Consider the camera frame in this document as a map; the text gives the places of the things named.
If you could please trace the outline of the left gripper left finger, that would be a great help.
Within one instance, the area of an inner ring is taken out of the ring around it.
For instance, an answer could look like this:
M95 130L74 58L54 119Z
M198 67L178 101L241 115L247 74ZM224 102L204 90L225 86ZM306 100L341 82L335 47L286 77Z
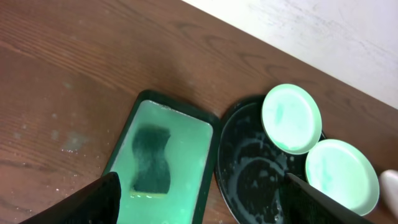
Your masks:
M120 200L119 176L110 172L21 224L116 224Z

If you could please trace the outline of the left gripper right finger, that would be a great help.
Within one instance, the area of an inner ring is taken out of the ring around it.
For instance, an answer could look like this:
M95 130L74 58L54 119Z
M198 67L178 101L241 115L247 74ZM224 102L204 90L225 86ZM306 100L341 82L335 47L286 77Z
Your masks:
M291 173L284 175L279 200L284 223L372 224Z

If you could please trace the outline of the dark green scrub sponge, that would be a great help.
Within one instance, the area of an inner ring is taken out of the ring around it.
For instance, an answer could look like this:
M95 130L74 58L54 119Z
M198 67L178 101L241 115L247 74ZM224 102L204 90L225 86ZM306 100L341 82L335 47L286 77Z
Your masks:
M140 126L132 141L136 173L131 182L134 196L163 197L170 190L170 166L165 148L170 130L156 125Z

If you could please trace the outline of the white plate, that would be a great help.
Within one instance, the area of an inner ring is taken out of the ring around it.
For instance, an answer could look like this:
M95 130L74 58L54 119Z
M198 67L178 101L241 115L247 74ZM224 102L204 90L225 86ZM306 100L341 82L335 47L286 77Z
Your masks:
M397 171L391 169L385 170L379 176L382 199L395 218L397 218L398 215L398 209L397 209L398 177L397 176L398 176Z

